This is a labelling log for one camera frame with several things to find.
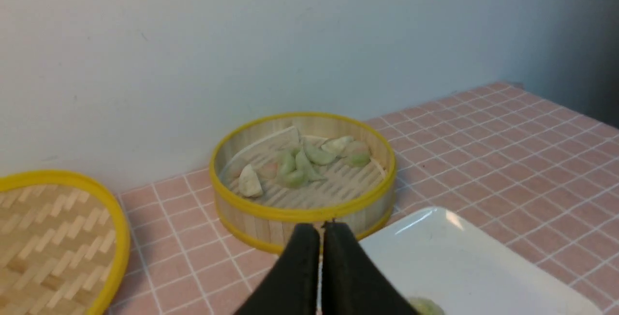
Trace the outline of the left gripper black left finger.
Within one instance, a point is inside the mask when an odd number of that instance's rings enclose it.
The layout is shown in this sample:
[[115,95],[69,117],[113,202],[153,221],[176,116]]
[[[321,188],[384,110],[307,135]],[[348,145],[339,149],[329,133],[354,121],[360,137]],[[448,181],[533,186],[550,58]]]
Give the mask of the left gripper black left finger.
[[236,315],[315,315],[321,240],[310,223],[297,224],[283,253]]

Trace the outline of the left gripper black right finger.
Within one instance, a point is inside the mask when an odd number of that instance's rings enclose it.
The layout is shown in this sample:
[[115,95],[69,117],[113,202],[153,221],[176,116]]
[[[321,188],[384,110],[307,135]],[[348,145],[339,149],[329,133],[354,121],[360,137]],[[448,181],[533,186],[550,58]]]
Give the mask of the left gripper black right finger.
[[365,253],[346,223],[323,225],[324,315],[417,315]]

